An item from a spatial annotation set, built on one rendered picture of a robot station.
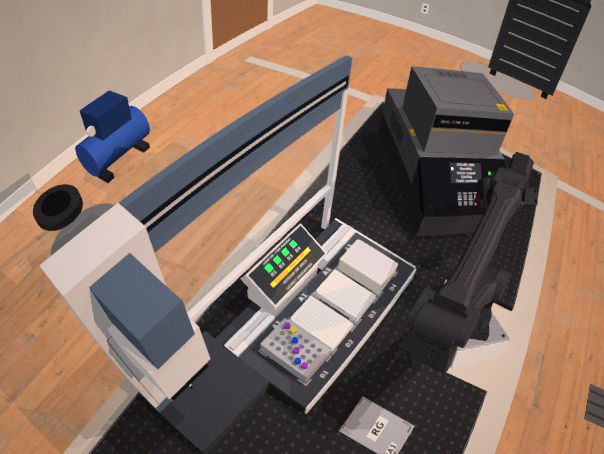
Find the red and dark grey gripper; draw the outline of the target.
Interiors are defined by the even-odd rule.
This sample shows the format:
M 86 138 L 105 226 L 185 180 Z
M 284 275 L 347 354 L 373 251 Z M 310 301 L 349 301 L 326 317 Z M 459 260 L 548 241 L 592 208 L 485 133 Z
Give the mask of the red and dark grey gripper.
M 477 191 L 474 202 L 477 204 L 477 206 L 479 208 L 484 208 L 484 212 L 485 212 L 485 210 L 488 206 L 488 203 L 490 201 L 490 192 L 492 189 L 490 186 L 490 178 L 482 178 L 481 180 L 479 180 L 478 188 L 479 188 L 479 190 Z

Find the grey tube rack with coloured caps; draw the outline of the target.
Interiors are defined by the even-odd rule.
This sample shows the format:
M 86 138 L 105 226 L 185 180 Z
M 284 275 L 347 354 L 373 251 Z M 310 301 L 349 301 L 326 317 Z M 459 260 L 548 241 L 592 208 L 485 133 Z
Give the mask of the grey tube rack with coloured caps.
M 296 334 L 291 334 L 290 329 L 286 330 L 284 328 L 285 322 L 290 323 L 290 329 L 291 327 L 296 327 Z M 297 344 L 292 343 L 291 340 L 293 337 L 298 338 Z M 260 346 L 261 351 L 263 353 L 265 353 L 267 356 L 272 358 L 274 361 L 276 361 L 278 364 L 280 364 L 282 367 L 284 367 L 286 370 L 291 372 L 293 375 L 295 375 L 305 383 L 313 376 L 313 374 L 329 357 L 331 351 L 329 348 L 318 342 L 316 339 L 305 333 L 303 330 L 295 326 L 287 319 L 284 319 L 264 339 Z M 298 355 L 295 355 L 293 353 L 293 349 L 295 347 L 298 347 L 300 349 Z M 296 358 L 301 359 L 301 363 L 299 365 L 296 365 L 294 362 L 294 359 Z M 301 364 L 303 362 L 306 362 L 308 364 L 306 370 L 303 370 L 301 368 Z

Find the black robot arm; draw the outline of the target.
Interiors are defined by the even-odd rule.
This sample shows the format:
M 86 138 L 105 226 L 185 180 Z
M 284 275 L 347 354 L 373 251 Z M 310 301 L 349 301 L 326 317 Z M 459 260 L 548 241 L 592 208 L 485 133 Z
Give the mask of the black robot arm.
M 517 209 L 538 205 L 537 188 L 529 188 L 533 164 L 515 152 L 507 169 L 492 172 L 489 204 L 454 272 L 437 292 L 425 287 L 409 314 L 410 359 L 445 374 L 457 346 L 488 340 L 493 301 L 501 300 L 511 274 L 489 262 Z

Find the black thermal cycler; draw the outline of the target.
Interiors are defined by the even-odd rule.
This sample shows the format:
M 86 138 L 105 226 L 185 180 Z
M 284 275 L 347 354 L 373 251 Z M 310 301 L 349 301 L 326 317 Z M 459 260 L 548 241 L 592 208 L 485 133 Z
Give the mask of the black thermal cycler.
M 406 89 L 387 88 L 379 133 L 416 236 L 475 232 L 513 116 L 483 73 L 411 66 Z

